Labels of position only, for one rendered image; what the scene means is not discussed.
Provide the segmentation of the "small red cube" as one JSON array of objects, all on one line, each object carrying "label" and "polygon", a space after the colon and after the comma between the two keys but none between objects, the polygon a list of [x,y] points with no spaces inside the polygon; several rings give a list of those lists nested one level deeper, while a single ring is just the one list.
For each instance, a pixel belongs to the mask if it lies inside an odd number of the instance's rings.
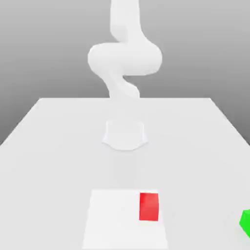
[{"label": "small red cube", "polygon": [[159,195],[158,193],[141,192],[139,220],[158,221],[159,220]]}]

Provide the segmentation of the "small green cube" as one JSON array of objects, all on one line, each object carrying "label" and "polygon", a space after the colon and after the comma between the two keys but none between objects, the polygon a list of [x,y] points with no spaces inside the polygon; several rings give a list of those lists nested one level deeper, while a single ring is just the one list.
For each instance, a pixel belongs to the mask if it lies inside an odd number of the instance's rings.
[{"label": "small green cube", "polygon": [[243,210],[239,225],[245,234],[250,238],[250,209]]}]

